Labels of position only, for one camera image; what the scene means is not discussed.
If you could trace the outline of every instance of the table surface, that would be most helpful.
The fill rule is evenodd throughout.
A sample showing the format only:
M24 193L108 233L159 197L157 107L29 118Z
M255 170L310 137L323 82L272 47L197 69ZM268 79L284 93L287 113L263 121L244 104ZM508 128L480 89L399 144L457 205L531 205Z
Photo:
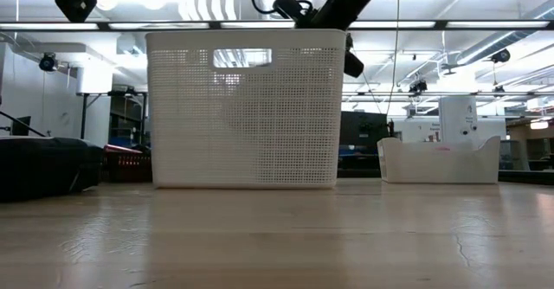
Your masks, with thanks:
M0 204L3 288L546 288L554 188L102 185Z

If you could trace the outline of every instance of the perforated basket wall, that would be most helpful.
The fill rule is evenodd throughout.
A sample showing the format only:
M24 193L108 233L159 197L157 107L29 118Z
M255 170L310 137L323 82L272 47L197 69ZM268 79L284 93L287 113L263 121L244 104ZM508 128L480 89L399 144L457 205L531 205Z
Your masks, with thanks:
M344 32L210 30L147 41L157 186L335 185ZM271 63L220 68L245 48L270 49Z

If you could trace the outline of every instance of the small white plastic bin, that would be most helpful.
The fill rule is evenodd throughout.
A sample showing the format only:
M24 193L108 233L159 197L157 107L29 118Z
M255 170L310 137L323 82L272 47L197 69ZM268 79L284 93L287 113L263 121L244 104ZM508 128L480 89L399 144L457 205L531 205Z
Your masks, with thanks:
M460 144L402 143L384 138L377 143L381 178L388 183L497 183L500 137L476 148Z
M334 186L345 38L327 29L147 35L154 183Z

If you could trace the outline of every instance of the computer monitor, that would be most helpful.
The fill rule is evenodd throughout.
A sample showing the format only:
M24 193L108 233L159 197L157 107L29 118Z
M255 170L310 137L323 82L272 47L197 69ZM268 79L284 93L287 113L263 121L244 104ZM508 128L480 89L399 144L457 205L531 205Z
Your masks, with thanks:
M377 150L377 142L389 136L387 115L371 112L342 112L340 117L340 144L365 146L369 152Z
M31 117L21 117L17 120L23 122L25 125L31 125ZM17 121L11 122L11 135L12 136L28 136L29 135L29 128L27 126L24 126Z

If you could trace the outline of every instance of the black bag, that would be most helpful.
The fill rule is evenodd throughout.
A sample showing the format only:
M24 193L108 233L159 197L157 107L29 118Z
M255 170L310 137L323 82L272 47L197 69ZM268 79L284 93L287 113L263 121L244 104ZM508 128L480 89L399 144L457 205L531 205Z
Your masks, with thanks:
M81 192L100 181L103 150L73 138L0 138L0 202Z

